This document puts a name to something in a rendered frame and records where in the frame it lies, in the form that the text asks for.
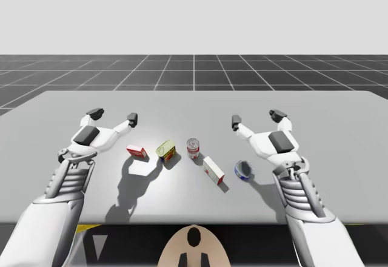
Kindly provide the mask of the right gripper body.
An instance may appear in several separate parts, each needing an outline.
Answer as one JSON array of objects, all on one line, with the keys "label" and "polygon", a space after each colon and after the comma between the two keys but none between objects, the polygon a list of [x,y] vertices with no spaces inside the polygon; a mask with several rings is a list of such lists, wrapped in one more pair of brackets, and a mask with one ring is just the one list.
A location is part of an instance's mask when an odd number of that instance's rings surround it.
[{"label": "right gripper body", "polygon": [[247,141],[257,156],[274,166],[284,162],[299,163],[303,160],[297,153],[299,144],[289,130],[263,133],[247,130]]}]

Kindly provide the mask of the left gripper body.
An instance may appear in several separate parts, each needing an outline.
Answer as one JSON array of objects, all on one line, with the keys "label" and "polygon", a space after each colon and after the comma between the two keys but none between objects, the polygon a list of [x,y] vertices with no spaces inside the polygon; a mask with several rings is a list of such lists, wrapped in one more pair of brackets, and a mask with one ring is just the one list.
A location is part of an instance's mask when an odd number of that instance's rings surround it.
[{"label": "left gripper body", "polygon": [[119,132],[96,126],[82,126],[70,140],[71,154],[88,155],[109,150],[118,140]]}]

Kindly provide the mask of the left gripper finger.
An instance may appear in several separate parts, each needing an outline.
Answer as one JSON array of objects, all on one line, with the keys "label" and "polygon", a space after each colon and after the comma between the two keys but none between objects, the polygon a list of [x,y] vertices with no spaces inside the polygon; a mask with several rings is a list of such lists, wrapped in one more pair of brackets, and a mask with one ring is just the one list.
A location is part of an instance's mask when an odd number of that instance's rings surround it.
[{"label": "left gripper finger", "polygon": [[127,116],[126,121],[124,121],[121,124],[114,127],[113,130],[116,131],[120,135],[126,135],[133,128],[135,128],[137,126],[137,124],[138,124],[138,114],[132,112]]},{"label": "left gripper finger", "polygon": [[80,121],[79,126],[95,126],[95,122],[99,120],[104,114],[103,108],[95,108],[88,111]]}]

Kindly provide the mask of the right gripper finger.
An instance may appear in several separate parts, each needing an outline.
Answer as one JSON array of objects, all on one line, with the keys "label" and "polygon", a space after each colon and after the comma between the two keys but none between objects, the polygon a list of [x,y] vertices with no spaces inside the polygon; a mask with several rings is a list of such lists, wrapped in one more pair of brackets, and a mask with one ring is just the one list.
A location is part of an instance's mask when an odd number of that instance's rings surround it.
[{"label": "right gripper finger", "polygon": [[292,131],[292,122],[288,115],[278,109],[269,110],[271,119],[277,124],[277,130]]},{"label": "right gripper finger", "polygon": [[232,116],[232,130],[243,140],[248,140],[256,135],[254,131],[243,125],[242,119],[239,115]]}]

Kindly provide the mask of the blue flat can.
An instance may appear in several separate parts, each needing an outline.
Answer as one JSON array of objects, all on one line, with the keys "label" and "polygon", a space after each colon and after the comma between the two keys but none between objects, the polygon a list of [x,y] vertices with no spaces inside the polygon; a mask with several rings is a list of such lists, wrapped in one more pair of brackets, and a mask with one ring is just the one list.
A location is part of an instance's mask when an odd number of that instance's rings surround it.
[{"label": "blue flat can", "polygon": [[237,162],[234,167],[234,172],[236,176],[243,181],[249,181],[254,177],[253,167],[246,160]]}]

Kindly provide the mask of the green and blue rectangular can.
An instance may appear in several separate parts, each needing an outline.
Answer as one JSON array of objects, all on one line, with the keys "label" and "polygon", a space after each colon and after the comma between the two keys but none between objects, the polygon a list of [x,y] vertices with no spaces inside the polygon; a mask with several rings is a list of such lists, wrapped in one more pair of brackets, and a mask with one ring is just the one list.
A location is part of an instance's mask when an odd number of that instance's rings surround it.
[{"label": "green and blue rectangular can", "polygon": [[167,140],[162,143],[155,152],[160,161],[164,164],[176,154],[175,142],[173,140]]}]

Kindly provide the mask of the red and white can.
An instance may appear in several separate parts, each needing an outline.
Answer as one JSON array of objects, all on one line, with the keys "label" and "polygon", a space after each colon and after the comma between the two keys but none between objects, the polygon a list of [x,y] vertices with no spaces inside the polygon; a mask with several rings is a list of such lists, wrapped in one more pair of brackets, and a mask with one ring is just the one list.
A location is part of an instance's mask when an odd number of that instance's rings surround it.
[{"label": "red and white can", "polygon": [[187,155],[191,159],[196,159],[199,156],[199,141],[196,138],[187,140]]}]

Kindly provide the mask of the red and white carton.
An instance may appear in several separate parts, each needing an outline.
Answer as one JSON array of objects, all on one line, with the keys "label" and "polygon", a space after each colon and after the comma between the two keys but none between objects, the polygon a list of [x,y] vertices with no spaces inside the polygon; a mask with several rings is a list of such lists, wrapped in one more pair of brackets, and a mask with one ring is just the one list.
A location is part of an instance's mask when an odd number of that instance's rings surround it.
[{"label": "red and white carton", "polygon": [[203,159],[203,169],[216,185],[222,183],[225,173],[209,156]]}]

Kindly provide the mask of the tan robot part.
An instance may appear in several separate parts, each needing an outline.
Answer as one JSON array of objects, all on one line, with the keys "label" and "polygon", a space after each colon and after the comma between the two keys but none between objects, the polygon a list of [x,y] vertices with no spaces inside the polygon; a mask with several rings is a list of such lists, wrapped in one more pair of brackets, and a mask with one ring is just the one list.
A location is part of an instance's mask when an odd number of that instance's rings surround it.
[{"label": "tan robot part", "polygon": [[202,226],[190,225],[169,239],[157,267],[231,267],[231,264],[216,235]]}]

